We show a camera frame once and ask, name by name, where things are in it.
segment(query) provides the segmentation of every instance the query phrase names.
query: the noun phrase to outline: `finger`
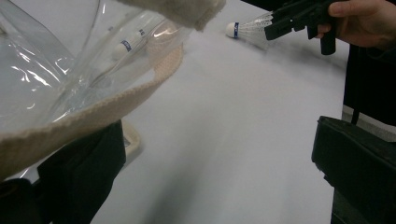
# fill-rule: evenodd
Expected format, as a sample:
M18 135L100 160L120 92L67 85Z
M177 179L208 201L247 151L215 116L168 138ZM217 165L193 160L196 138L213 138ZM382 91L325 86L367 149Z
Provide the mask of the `finger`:
M376 11L375 1L343 1L329 5L329 15L333 17L365 16Z

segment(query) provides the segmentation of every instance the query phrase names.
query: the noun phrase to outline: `black device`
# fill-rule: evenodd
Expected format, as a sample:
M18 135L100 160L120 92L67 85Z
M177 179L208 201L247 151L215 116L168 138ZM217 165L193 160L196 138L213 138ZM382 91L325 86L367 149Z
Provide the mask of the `black device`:
M282 35L303 30L308 32L308 39L318 35L318 25L329 23L332 29L320 39L323 55L335 53L335 18L329 16L328 7L334 0L291 0L291 1L259 1L242 0L255 7L272 11L272 24L264 27L268 40Z

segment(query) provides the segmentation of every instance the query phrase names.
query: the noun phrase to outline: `beige fabric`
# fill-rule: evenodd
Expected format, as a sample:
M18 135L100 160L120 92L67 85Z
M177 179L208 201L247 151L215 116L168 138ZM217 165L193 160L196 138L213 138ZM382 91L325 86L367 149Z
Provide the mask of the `beige fabric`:
M183 48L180 46L154 68L156 76L150 82L43 128L0 135L0 180L46 158L70 141L102 129L129 114L176 72L182 58Z
M204 30L206 24L225 6L225 0L118 0L151 9L186 27Z

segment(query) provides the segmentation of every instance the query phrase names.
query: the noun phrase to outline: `hand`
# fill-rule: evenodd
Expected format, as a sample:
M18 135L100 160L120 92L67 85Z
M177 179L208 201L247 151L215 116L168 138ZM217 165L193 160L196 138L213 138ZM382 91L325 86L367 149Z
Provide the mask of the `hand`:
M382 50L396 47L396 6L386 0L349 0L329 6L329 15L337 18L336 36L349 44ZM318 26L317 38L332 29Z

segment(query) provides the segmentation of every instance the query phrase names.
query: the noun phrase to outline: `badminton shuttlecock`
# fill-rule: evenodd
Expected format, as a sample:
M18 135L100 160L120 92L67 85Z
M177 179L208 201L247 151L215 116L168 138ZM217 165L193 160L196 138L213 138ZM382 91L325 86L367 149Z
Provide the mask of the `badminton shuttlecock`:
M267 49L267 37L264 27L272 24L272 12L261 15L248 22L231 22L227 25L225 33L231 38L247 41L261 49Z

